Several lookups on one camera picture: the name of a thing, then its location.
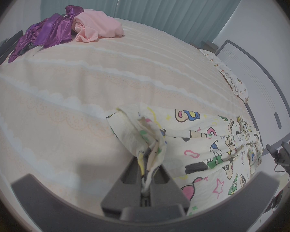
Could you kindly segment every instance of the gray headboard trim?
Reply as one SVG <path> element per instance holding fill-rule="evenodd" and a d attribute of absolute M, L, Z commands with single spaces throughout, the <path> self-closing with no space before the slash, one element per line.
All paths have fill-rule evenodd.
<path fill-rule="evenodd" d="M 285 106 L 286 106 L 286 109 L 287 109 L 287 112 L 288 112 L 288 114 L 289 114 L 289 118 L 290 118 L 290 107 L 289 107 L 289 105 L 288 105 L 288 102 L 287 102 L 287 100 L 286 100 L 286 98 L 285 98 L 285 96 L 284 96 L 284 94 L 282 93 L 282 91 L 281 91 L 281 89 L 279 88 L 279 86 L 278 86 L 278 84 L 275 82 L 275 80 L 274 80 L 274 78 L 270 75 L 270 73 L 253 57 L 253 56 L 251 56 L 248 52 L 246 52 L 243 48 L 241 48 L 241 47 L 239 47 L 237 44 L 235 44 L 235 43 L 233 43 L 232 41 L 230 41 L 230 40 L 226 40 L 225 42 L 224 42 L 224 44 L 218 49 L 218 51 L 215 53 L 216 54 L 216 56 L 219 54 L 219 52 L 224 48 L 224 46 L 227 44 L 227 43 L 230 43 L 231 45 L 233 45 L 233 46 L 235 46 L 237 49 L 239 49 L 241 52 L 243 52 L 246 56 L 248 56 L 252 61 L 254 61 L 255 63 L 256 63 L 256 65 L 258 65 L 259 66 L 259 68 L 267 75 L 267 77 L 271 80 L 271 82 L 274 84 L 274 86 L 275 86 L 275 88 L 277 89 L 277 91 L 278 91 L 278 93 L 279 93 L 279 95 L 281 96 L 281 98 L 282 98 L 282 100 L 283 100 L 283 102 L 284 102 L 284 104 L 285 104 Z M 251 116 L 251 119 L 252 119 L 252 121 L 253 121 L 253 123 L 254 123 L 254 125 L 255 125 L 255 127 L 257 127 L 256 126 L 256 123 L 255 123 L 255 118 L 254 118 L 254 116 L 253 116 L 253 114 L 252 114 L 252 112 L 251 112 L 251 110 L 250 109 L 248 109 L 248 104 L 246 104 L 246 107 L 247 107 L 247 110 L 248 110 L 248 112 L 249 112 L 249 114 L 250 114 L 250 116 Z M 276 143 L 274 143 L 273 145 L 271 145 L 272 147 L 274 147 L 275 149 L 277 149 L 277 148 L 280 148 L 281 147 L 281 143 L 283 142 L 283 141 L 285 141 L 285 142 L 288 142 L 290 140 L 290 133 L 288 133 L 284 138 L 282 138 L 281 140 L 279 140 L 279 141 L 277 141 Z M 267 150 L 264 150 L 263 151 L 263 155 L 266 155 L 268 153 L 268 151 Z"/>

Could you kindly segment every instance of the curtain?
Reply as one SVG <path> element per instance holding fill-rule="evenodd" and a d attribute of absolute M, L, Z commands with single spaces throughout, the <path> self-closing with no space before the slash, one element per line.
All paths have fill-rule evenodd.
<path fill-rule="evenodd" d="M 41 20 L 65 13 L 67 5 L 102 10 L 107 15 L 139 22 L 202 47 L 213 41 L 240 0 L 42 0 Z"/>

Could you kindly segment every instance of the wall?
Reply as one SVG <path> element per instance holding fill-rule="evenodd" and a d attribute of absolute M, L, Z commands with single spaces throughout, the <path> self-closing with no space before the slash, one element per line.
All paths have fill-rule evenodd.
<path fill-rule="evenodd" d="M 275 0 L 241 0 L 213 41 L 231 40 L 258 60 L 290 106 L 290 21 Z"/>
<path fill-rule="evenodd" d="M 41 0 L 14 0 L 0 18 L 0 42 L 40 21 Z"/>

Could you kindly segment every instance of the pink folded cloth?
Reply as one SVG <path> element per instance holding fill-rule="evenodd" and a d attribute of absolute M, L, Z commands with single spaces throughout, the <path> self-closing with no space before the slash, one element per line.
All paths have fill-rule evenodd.
<path fill-rule="evenodd" d="M 90 42 L 97 38 L 113 38 L 124 35 L 121 23 L 102 11 L 84 9 L 74 17 L 72 29 L 77 32 L 76 41 Z"/>

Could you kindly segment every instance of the pillow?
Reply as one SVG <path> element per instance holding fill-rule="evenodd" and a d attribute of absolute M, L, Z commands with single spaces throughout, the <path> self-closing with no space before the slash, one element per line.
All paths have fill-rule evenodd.
<path fill-rule="evenodd" d="M 220 71 L 220 73 L 227 80 L 231 86 L 233 93 L 240 97 L 244 103 L 248 101 L 248 91 L 245 84 L 212 52 L 199 49 L 213 65 Z"/>

